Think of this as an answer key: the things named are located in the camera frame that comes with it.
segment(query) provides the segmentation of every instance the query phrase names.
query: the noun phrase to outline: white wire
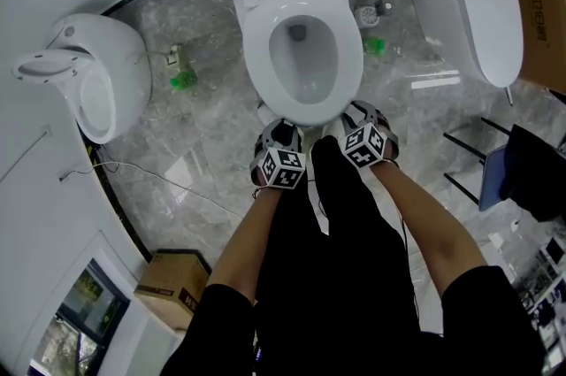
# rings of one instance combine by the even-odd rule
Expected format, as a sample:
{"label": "white wire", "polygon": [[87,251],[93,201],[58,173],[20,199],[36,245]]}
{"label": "white wire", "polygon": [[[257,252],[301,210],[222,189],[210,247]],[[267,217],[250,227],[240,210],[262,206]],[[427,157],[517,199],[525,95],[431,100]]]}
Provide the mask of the white wire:
{"label": "white wire", "polygon": [[146,170],[145,168],[142,168],[142,167],[140,167],[139,165],[132,164],[132,163],[130,163],[130,162],[120,162],[120,161],[100,162],[100,163],[97,163],[97,164],[93,164],[93,165],[92,165],[92,168],[91,168],[88,172],[79,172],[79,171],[77,171],[77,170],[71,170],[68,174],[66,174],[66,175],[65,175],[63,178],[61,178],[60,180],[64,180],[64,179],[65,179],[67,176],[69,176],[71,173],[89,174],[89,173],[92,173],[93,170],[94,170],[96,167],[98,167],[98,166],[100,166],[100,165],[109,165],[109,164],[115,164],[115,165],[118,165],[118,166],[120,166],[120,165],[126,165],[126,166],[130,166],[130,167],[137,168],[138,170],[141,170],[142,172],[144,172],[144,173],[146,173],[146,174],[148,174],[148,175],[151,175],[151,176],[154,176],[154,177],[156,177],[156,178],[159,178],[159,179],[162,180],[162,181],[169,182],[170,184],[172,184],[173,186],[177,186],[178,188],[182,188],[183,190],[186,190],[186,191],[187,191],[189,194],[191,194],[192,196],[196,196],[196,197],[198,197],[198,198],[201,198],[201,199],[203,199],[203,200],[206,200],[207,202],[210,202],[210,203],[214,204],[215,206],[217,206],[218,208],[220,208],[222,211],[228,212],[228,213],[232,214],[233,216],[235,216],[235,217],[237,217],[238,219],[241,220],[241,216],[240,216],[240,215],[236,214],[234,211],[228,210],[227,208],[225,208],[225,207],[222,206],[221,204],[216,203],[214,200],[211,200],[210,198],[207,198],[206,196],[198,195],[196,192],[194,192],[194,191],[191,190],[190,188],[187,188],[187,187],[185,187],[185,186],[181,186],[180,184],[176,183],[175,181],[168,180],[167,178],[164,178],[163,176],[161,176],[161,175],[159,175],[159,174],[157,174],[157,173],[150,172],[149,170]]}

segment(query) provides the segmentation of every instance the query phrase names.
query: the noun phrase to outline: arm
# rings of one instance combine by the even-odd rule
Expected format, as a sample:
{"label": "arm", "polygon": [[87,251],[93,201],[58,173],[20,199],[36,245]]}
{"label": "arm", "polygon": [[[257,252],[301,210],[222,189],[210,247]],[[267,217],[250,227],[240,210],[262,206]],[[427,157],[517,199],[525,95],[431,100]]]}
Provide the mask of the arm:
{"label": "arm", "polygon": [[214,266],[208,285],[227,285],[252,303],[256,300],[257,278],[281,193],[277,188],[259,192]]}
{"label": "arm", "polygon": [[460,275],[486,265],[463,225],[399,168],[385,162],[371,170],[399,208],[440,296]]}

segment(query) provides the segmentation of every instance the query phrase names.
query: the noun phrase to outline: black shirt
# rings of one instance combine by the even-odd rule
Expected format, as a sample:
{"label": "black shirt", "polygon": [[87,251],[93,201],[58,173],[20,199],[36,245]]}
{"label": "black shirt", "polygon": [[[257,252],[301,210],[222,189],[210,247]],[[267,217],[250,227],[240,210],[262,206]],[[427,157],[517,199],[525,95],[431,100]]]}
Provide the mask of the black shirt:
{"label": "black shirt", "polygon": [[[300,294],[293,296],[300,306]],[[313,318],[310,309],[300,322],[305,327],[282,334],[258,374],[540,374],[544,349],[501,268],[472,269],[447,288],[443,336],[397,327],[402,318],[391,318],[382,302],[379,311],[369,311],[371,302],[365,301],[340,309],[321,299],[322,318]],[[283,310],[280,316],[286,317]],[[162,376],[250,375],[255,318],[237,291],[207,287]]]}

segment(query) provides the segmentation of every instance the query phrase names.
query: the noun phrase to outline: green object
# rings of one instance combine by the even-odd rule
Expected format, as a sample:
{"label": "green object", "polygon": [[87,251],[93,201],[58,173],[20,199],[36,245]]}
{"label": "green object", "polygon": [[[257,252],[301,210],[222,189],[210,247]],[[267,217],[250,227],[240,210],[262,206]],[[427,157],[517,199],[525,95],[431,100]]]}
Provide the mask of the green object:
{"label": "green object", "polygon": [[179,91],[191,88],[196,84],[196,73],[192,69],[181,71],[170,80],[171,86]]}
{"label": "green object", "polygon": [[373,55],[384,55],[386,53],[386,41],[379,38],[363,38],[363,51]]}

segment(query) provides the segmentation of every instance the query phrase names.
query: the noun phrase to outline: toilet bowl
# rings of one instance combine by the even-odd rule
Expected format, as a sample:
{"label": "toilet bowl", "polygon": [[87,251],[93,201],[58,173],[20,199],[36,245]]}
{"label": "toilet bowl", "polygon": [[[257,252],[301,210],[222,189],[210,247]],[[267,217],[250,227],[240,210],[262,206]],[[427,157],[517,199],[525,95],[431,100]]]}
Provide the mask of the toilet bowl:
{"label": "toilet bowl", "polygon": [[424,38],[461,73],[507,87],[523,63],[518,0],[413,0]]}
{"label": "toilet bowl", "polygon": [[12,74],[58,87],[88,139],[107,143],[142,115],[151,72],[135,30],[115,19],[74,14],[53,27],[48,42],[46,50],[18,58]]}
{"label": "toilet bowl", "polygon": [[233,0],[258,94],[299,126],[322,126],[356,96],[363,48],[348,0]]}

